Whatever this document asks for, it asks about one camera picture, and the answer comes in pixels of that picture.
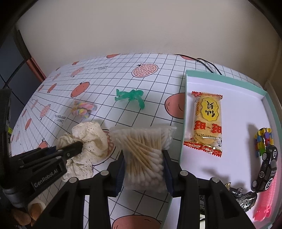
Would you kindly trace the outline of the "operator hand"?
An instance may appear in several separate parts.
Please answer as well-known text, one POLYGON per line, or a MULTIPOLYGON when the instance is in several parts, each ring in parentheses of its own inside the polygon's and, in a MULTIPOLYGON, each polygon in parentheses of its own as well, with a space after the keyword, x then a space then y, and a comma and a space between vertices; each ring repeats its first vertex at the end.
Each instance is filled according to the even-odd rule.
POLYGON ((27 210, 13 209, 12 213, 19 226, 33 227, 45 208, 44 202, 36 197, 28 204, 27 210))

